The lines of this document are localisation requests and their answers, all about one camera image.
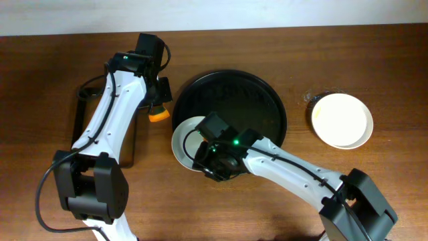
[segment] black plate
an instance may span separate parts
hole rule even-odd
[[[215,111],[238,131],[253,129],[281,146],[287,116],[280,97],[262,79],[239,70],[212,72],[195,80],[179,96],[173,130],[188,118]]]

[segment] white background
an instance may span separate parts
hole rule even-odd
[[[0,35],[428,22],[428,0],[2,0]]]

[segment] orange object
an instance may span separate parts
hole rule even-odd
[[[149,114],[148,115],[148,119],[150,120],[150,122],[163,121],[168,117],[169,117],[169,112],[167,109],[165,109],[163,112],[161,112],[159,114]]]

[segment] brown table surface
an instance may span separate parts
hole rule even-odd
[[[282,148],[316,165],[369,174],[399,215],[389,238],[428,240],[428,24],[156,33],[173,58],[173,97],[193,76],[238,69],[264,79],[288,115]],[[95,240],[48,233],[34,214],[36,184],[58,149],[70,148],[75,90],[103,71],[138,33],[0,37],[1,240]],[[339,91],[362,100],[374,132],[360,148],[335,149],[306,124],[308,99]],[[167,105],[172,112],[174,102]],[[317,212],[254,175],[215,183],[171,151],[171,119],[139,118],[126,216],[140,240],[301,240],[323,226]],[[42,215],[55,228],[82,226],[61,210],[53,177]]]

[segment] wooden surface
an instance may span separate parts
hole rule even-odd
[[[288,115],[282,147],[316,165],[367,172],[399,215],[392,240],[428,240],[428,25],[299,27],[157,33],[173,58],[173,97],[193,76],[222,68],[259,76]],[[95,240],[51,234],[34,214],[36,184],[56,150],[70,148],[75,90],[102,63],[134,48],[137,33],[0,38],[0,233],[2,240]],[[372,137],[344,151],[306,124],[308,100],[332,90],[362,100]],[[167,105],[172,111],[174,102]],[[308,204],[260,177],[215,183],[182,167],[171,151],[171,119],[139,118],[126,216],[141,240],[301,240],[323,227]],[[54,179],[42,215],[55,228],[81,226],[60,208]]]

